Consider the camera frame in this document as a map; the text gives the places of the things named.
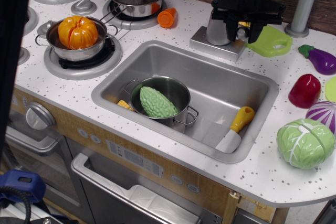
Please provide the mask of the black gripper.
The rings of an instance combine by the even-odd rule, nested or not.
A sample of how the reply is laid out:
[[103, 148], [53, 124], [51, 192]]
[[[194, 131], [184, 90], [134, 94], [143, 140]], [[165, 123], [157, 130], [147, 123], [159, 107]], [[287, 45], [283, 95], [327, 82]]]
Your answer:
[[286, 6], [272, 0], [214, 0], [212, 19], [226, 23], [227, 38], [236, 40], [239, 22], [250, 23], [248, 43], [255, 43], [266, 24], [281, 24]]

